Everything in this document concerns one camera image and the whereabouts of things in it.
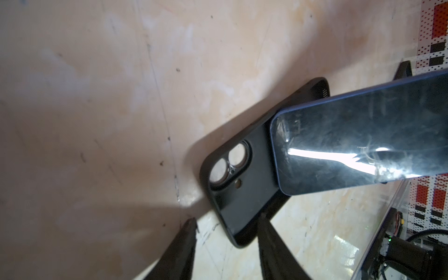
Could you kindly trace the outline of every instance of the phone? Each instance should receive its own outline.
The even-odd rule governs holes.
[[[244,128],[202,163],[199,178],[229,240],[238,248],[257,235],[263,212],[270,219],[289,196],[277,184],[269,126],[279,110],[328,97],[325,78],[315,78]]]
[[[279,187],[313,193],[448,172],[448,70],[280,110]]]

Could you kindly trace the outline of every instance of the black phone case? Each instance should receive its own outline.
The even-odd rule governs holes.
[[[269,134],[273,116],[283,108],[328,96],[327,80],[312,79],[212,152],[202,163],[201,185],[236,247],[245,247],[255,238],[257,219],[262,212],[271,219],[289,199],[277,182]],[[245,163],[235,168],[228,164],[228,153],[239,143],[246,147],[247,156]],[[228,175],[219,184],[212,184],[210,172],[221,158],[227,161]]]

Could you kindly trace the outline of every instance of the marble floor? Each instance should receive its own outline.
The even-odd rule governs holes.
[[[202,161],[311,78],[331,95],[390,81],[420,5],[0,1],[0,278],[132,279],[194,216],[194,279],[260,279]],[[397,186],[293,197],[272,224],[313,279],[350,279]]]

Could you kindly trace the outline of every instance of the red square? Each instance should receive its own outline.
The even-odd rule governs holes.
[[[417,185],[417,198],[415,201],[426,204],[428,200],[428,187],[423,185]]]
[[[445,196],[447,192],[444,190],[435,189],[434,198],[432,199],[432,206],[439,209],[444,209]]]
[[[448,2],[434,7],[434,18],[432,22],[432,38],[445,36],[448,23]]]

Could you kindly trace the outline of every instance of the black cable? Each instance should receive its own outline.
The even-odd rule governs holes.
[[[401,232],[403,231],[403,224],[401,223],[402,220],[403,220],[403,213],[400,212],[400,226],[398,227],[398,233],[396,234],[398,238],[400,238]]]
[[[388,267],[385,267],[384,265],[381,265],[381,266],[382,266],[381,267],[381,276],[383,277],[383,280],[387,280],[384,272],[386,271],[386,268],[388,268]]]
[[[413,236],[406,239],[407,242],[412,242],[413,240],[421,237],[425,237],[432,234],[441,234],[441,235],[448,235],[448,230],[446,229],[427,229],[423,230],[419,233],[414,234]]]

